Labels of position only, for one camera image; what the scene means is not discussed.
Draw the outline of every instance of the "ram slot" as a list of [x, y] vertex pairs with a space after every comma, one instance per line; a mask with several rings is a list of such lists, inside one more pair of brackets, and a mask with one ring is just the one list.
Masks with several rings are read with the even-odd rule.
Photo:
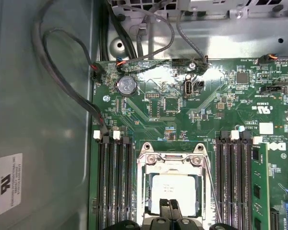
[[112, 172], [112, 209], [111, 209], [111, 225], [116, 223], [117, 215], [117, 203], [116, 203], [116, 193], [117, 193], [117, 158], [118, 158], [119, 144], [117, 142], [113, 145], [113, 172]]
[[112, 224], [112, 194], [113, 194], [113, 172], [114, 172], [114, 161], [113, 161], [113, 152], [114, 146], [113, 143], [107, 144], [107, 183], [106, 183], [106, 226]]
[[233, 144], [235, 160], [233, 161], [235, 180], [233, 188], [235, 190], [235, 211], [234, 211], [234, 226], [239, 230], [243, 230], [243, 210], [242, 210], [242, 190], [243, 190], [243, 160], [241, 155], [240, 140]]
[[234, 146], [228, 144], [228, 149], [230, 149], [228, 153], [228, 225], [233, 226], [235, 221], [235, 187], [233, 184], [235, 183], [235, 151]]
[[104, 222], [104, 174], [105, 173], [105, 145], [98, 145], [98, 185], [97, 185], [97, 229], [105, 228]]
[[229, 145], [225, 139], [216, 140], [216, 196], [220, 207], [223, 223], [228, 223], [228, 155]]
[[132, 143], [126, 143], [125, 219], [130, 219], [132, 201]]
[[122, 221], [121, 219], [121, 206], [122, 206], [122, 167], [123, 167], [123, 145], [117, 145], [116, 157], [116, 186], [115, 186], [115, 203], [116, 203], [116, 223]]
[[220, 139], [216, 140], [216, 166], [215, 166], [215, 174], [216, 174], [216, 199], [220, 207], [220, 214], [223, 216], [223, 178], [222, 178], [222, 161], [223, 161], [223, 143]]
[[224, 155], [223, 155], [223, 181], [224, 181], [224, 217], [223, 217], [223, 223], [229, 224], [230, 219], [230, 155], [231, 155], [231, 148], [229, 144], [224, 145]]
[[126, 197], [126, 144], [122, 144], [122, 166], [121, 170], [121, 197], [120, 197], [120, 218], [121, 220], [125, 220], [125, 197]]
[[244, 139], [241, 145], [243, 152], [243, 204], [244, 204], [244, 229], [251, 229], [252, 219], [252, 191], [251, 191], [251, 161], [252, 140]]

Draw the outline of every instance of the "green circuit board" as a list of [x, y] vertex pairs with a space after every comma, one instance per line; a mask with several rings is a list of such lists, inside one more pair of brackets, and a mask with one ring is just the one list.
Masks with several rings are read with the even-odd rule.
[[[189, 68], [189, 60], [133, 62], [124, 65], [121, 73], [115, 62], [99, 62], [106, 73], [94, 79], [93, 103], [100, 108], [110, 135], [118, 130], [122, 137], [132, 140], [130, 219], [136, 220], [136, 159], [145, 142], [158, 151], [183, 152], [193, 151], [197, 143], [203, 143], [214, 172], [220, 131], [245, 128], [256, 141], [263, 142], [255, 143], [259, 159], [252, 158], [251, 164], [253, 229], [258, 229], [258, 225], [261, 230], [269, 229], [271, 207], [279, 211], [280, 229], [287, 229], [283, 203], [288, 201], [284, 191], [288, 189], [288, 60], [263, 65], [256, 61], [256, 58], [210, 60], [202, 76]], [[192, 79], [191, 95], [184, 93], [186, 75]], [[115, 87], [123, 76], [131, 76], [137, 82], [137, 90], [130, 97], [122, 96]], [[204, 82], [197, 91], [196, 82]], [[263, 91], [272, 85], [279, 88]], [[95, 122], [93, 130], [98, 130]], [[96, 175], [100, 170], [97, 149], [98, 143], [92, 140], [90, 229], [95, 229], [98, 209], [102, 209], [96, 204]]]

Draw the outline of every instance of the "ul certification label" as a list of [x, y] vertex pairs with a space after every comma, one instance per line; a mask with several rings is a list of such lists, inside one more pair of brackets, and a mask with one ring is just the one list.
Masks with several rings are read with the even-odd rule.
[[21, 202], [23, 154], [0, 158], [0, 215]]

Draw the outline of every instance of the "motherboard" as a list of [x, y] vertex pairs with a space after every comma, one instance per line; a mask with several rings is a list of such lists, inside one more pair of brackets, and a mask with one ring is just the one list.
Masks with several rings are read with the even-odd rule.
[[208, 63], [98, 63], [93, 103], [110, 135], [93, 122], [90, 229], [142, 224], [160, 198], [204, 229], [288, 229], [288, 59]]

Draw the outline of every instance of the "red wire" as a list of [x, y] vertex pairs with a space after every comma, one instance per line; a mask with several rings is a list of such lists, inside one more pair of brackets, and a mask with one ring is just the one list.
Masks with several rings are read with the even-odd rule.
[[117, 63], [117, 66], [125, 64], [125, 63], [126, 63], [126, 61], [121, 61], [121, 62]]
[[92, 68], [93, 68], [93, 70], [97, 70], [97, 67], [96, 67], [96, 66], [94, 66], [94, 65], [90, 65], [90, 67], [92, 67]]

